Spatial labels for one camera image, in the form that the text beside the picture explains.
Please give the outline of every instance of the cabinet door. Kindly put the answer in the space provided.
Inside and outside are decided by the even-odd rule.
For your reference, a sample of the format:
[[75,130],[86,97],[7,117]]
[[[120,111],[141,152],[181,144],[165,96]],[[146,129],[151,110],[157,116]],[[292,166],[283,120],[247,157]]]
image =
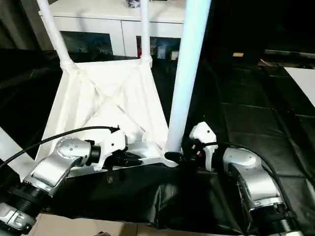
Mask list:
[[[125,53],[127,57],[137,57],[137,36],[141,36],[141,22],[122,21]],[[150,36],[181,38],[183,24],[150,22]]]
[[95,50],[125,56],[121,21],[56,16],[54,19],[69,51],[85,51],[86,47],[96,45]]

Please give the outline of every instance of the white tube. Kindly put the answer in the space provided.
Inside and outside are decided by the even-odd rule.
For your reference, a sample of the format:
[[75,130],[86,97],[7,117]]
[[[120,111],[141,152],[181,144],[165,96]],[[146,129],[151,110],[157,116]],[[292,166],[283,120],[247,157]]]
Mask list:
[[166,151],[180,152],[211,0],[187,0]]
[[149,0],[140,1],[141,11],[141,59],[143,62],[152,62],[150,53],[150,31],[149,31]]
[[71,66],[73,65],[73,61],[71,60],[67,47],[65,46],[63,37],[61,36],[60,31],[58,30],[56,23],[54,21],[54,17],[51,14],[49,9],[49,3],[47,0],[37,0],[39,8],[43,14],[43,21],[46,26],[46,30],[50,36],[50,40],[52,40],[52,44],[54,45],[58,56],[60,58],[61,67]]

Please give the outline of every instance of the white table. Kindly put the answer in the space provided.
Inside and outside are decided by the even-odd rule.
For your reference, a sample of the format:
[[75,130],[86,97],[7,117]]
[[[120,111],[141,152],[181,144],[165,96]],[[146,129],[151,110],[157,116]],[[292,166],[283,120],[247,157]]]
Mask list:
[[315,107],[315,70],[289,67],[285,69]]
[[[150,2],[150,35],[181,38],[185,3],[185,0]],[[126,0],[58,0],[50,9],[60,31],[107,33],[114,55],[137,56],[140,9],[129,8]]]

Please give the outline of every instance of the white stand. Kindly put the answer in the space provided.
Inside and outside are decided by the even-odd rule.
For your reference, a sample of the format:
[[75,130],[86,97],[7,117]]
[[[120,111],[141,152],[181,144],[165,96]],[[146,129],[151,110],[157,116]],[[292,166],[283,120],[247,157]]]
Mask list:
[[210,0],[187,0],[166,151],[180,152]]

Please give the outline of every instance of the white cabinet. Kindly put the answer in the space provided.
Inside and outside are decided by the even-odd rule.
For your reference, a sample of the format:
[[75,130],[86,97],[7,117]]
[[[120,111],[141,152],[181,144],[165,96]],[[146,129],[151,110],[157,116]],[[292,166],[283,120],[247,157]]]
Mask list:
[[113,54],[125,56],[121,21],[58,16],[54,18],[60,31],[109,34]]
[[[128,57],[136,57],[137,41],[136,37],[141,35],[141,23],[137,21],[122,21],[125,54]],[[150,36],[164,38],[181,38],[183,24],[174,23],[150,23]]]
[[[185,3],[150,2],[151,36],[181,38]],[[114,55],[137,56],[140,9],[128,8],[126,0],[58,0],[50,8],[60,31],[109,34]]]

